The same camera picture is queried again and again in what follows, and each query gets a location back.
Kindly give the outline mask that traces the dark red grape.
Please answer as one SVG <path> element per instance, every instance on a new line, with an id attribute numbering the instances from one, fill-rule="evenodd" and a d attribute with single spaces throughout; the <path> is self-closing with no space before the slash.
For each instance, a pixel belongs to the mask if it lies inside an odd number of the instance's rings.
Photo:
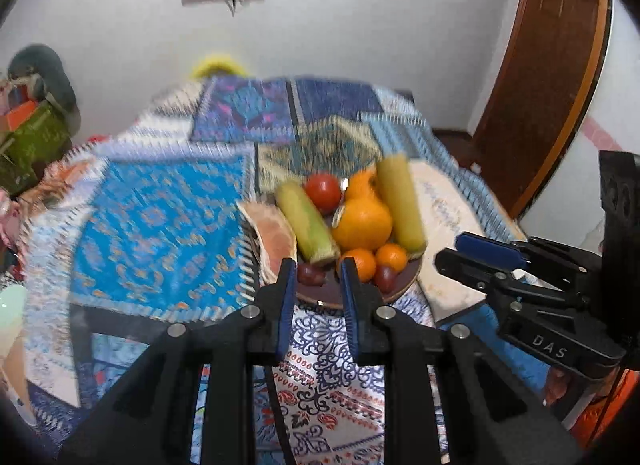
<path id="1" fill-rule="evenodd" d="M 373 282 L 383 295 L 390 295 L 396 289 L 397 271 L 389 266 L 378 266 L 376 268 Z"/>
<path id="2" fill-rule="evenodd" d="M 299 263 L 297 265 L 297 281 L 304 286 L 322 286 L 326 283 L 326 271 L 310 263 Z"/>

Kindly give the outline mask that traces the small mandarin orange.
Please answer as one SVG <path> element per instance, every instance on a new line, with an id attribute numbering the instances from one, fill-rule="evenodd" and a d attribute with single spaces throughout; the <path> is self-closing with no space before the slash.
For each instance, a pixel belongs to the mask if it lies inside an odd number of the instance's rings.
<path id="1" fill-rule="evenodd" d="M 375 276 L 376 259 L 372 251 L 366 248 L 354 248 L 344 251 L 336 263 L 336 272 L 340 273 L 340 266 L 345 259 L 352 258 L 356 265 L 359 280 L 363 283 L 370 282 Z"/>
<path id="2" fill-rule="evenodd" d="M 389 267 L 396 273 L 406 269 L 409 256 L 405 248 L 395 243 L 386 243 L 375 251 L 375 259 L 378 266 Z"/>

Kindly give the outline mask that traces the pomelo segment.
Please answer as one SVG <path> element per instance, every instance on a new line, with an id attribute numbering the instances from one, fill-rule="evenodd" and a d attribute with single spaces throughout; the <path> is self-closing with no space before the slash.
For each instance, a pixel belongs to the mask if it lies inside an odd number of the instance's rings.
<path id="1" fill-rule="evenodd" d="M 238 202 L 236 207 L 256 235 L 262 283 L 273 284 L 278 279 L 282 261 L 297 259 L 297 241 L 291 225 L 274 205 Z"/>

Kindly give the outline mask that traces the green sugarcane piece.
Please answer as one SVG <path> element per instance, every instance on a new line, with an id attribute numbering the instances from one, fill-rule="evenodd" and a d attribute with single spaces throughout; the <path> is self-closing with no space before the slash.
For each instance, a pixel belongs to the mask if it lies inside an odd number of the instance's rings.
<path id="1" fill-rule="evenodd" d="M 393 238 L 408 258 L 420 258 L 427 246 L 416 190 L 405 154 L 386 156 L 376 164 L 376 186 L 393 218 Z"/>
<path id="2" fill-rule="evenodd" d="M 340 257 L 340 248 L 304 189 L 295 181 L 281 183 L 274 192 L 276 203 L 296 237 L 306 263 L 323 267 Z"/>

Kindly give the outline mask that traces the large orange with sticker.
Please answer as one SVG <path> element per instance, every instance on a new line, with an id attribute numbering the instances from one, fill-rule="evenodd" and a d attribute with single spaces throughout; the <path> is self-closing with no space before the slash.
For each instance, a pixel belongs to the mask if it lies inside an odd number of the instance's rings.
<path id="1" fill-rule="evenodd" d="M 376 251 L 393 232 L 393 217 L 378 199 L 352 198 L 337 208 L 331 222 L 331 234 L 342 251 L 355 248 Z"/>

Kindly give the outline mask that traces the large orange with stem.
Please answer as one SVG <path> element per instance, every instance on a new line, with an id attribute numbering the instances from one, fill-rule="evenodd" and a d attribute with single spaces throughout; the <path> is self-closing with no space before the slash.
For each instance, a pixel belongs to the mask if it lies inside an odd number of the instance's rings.
<path id="1" fill-rule="evenodd" d="M 374 168 L 360 170 L 348 179 L 344 192 L 346 202 L 352 199 L 380 200 L 380 194 L 376 188 L 376 171 Z"/>

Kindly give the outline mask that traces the red tomato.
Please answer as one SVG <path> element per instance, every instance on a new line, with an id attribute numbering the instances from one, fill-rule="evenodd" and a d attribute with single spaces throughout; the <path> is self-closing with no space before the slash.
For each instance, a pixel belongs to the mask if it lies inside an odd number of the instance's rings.
<path id="1" fill-rule="evenodd" d="M 341 204 L 342 189 L 340 181 L 333 174 L 319 172 L 307 178 L 304 185 L 306 194 L 318 211 L 326 216 Z"/>

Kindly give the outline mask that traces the purple ceramic plate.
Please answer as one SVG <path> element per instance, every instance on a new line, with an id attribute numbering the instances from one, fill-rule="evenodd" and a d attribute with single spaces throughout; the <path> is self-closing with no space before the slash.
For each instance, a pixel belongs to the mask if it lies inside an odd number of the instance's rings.
<path id="1" fill-rule="evenodd" d="M 274 199 L 296 240 L 296 294 L 302 303 L 342 310 L 366 291 L 369 299 L 380 296 L 374 300 L 376 305 L 388 305 L 404 295 L 418 278 L 422 267 L 419 259 L 410 261 L 400 272 L 386 267 L 371 272 L 361 253 L 342 256 L 329 227 L 299 184 L 281 184 Z"/>

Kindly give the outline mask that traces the blue patchwork bed cover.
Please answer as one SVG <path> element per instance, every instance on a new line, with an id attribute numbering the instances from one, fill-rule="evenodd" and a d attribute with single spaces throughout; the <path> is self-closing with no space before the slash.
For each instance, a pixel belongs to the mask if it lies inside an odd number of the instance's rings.
<path id="1" fill-rule="evenodd" d="M 18 201 L 16 263 L 1 274 L 1 412 L 35 459 L 65 439 L 170 321 L 216 321 L 262 284 L 239 203 L 283 181 L 339 178 L 405 153 L 427 248 L 397 307 L 471 324 L 535 391 L 547 367 L 500 341 L 477 292 L 437 274 L 465 231 L 518 237 L 399 93 L 312 78 L 214 77 L 154 99 L 124 132 L 75 148 Z"/>

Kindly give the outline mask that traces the brown wooden wardrobe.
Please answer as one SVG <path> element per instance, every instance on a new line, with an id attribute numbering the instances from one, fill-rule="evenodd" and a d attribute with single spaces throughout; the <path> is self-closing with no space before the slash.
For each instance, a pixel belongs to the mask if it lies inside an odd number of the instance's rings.
<path id="1" fill-rule="evenodd" d="M 473 140 L 510 217 L 551 178 L 601 73 L 612 0 L 518 0 L 506 53 Z"/>

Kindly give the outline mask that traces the yellow foam tube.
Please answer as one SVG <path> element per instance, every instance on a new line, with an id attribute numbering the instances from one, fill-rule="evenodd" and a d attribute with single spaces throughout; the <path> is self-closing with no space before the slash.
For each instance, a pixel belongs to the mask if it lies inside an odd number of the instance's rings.
<path id="1" fill-rule="evenodd" d="M 212 76 L 246 77 L 247 70 L 230 55 L 211 54 L 201 58 L 191 70 L 192 79 L 203 79 Z"/>

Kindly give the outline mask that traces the pink plush toy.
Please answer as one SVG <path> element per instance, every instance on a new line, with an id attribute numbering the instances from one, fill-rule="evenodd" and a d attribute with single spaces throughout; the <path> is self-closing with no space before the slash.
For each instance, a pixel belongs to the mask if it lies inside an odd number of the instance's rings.
<path id="1" fill-rule="evenodd" d="M 0 235 L 1 242 L 11 251 L 17 250 L 21 232 L 21 207 L 11 198 L 5 188 L 0 188 Z"/>

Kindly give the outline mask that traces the green storage box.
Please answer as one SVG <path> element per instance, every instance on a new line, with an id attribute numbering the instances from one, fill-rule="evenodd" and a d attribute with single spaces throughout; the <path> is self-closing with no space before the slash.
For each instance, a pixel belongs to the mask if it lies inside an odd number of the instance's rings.
<path id="1" fill-rule="evenodd" d="M 71 147 L 65 118 L 50 103 L 41 103 L 1 144 L 1 188 L 11 196 L 27 191 Z"/>

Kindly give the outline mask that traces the grey neck pillow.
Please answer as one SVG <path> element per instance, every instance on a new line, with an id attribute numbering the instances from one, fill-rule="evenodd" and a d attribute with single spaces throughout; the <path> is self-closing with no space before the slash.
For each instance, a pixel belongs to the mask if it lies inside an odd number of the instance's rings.
<path id="1" fill-rule="evenodd" d="M 27 81 L 37 101 L 47 101 L 62 113 L 71 136 L 81 125 L 76 94 L 58 54 L 42 43 L 30 44 L 9 62 L 9 80 Z"/>

